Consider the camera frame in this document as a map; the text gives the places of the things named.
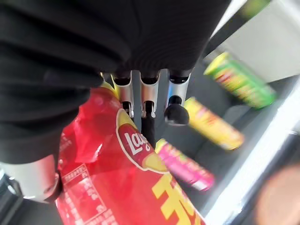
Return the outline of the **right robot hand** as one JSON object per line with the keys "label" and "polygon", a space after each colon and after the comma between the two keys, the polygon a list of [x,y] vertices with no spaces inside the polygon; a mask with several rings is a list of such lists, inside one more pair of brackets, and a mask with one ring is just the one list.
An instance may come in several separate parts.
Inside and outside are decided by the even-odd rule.
{"label": "right robot hand", "polygon": [[3,0],[0,3],[0,166],[21,195],[52,202],[61,192],[60,136],[101,73],[134,115],[140,73],[142,128],[152,128],[159,72],[169,72],[167,123],[188,123],[190,74],[227,0]]}

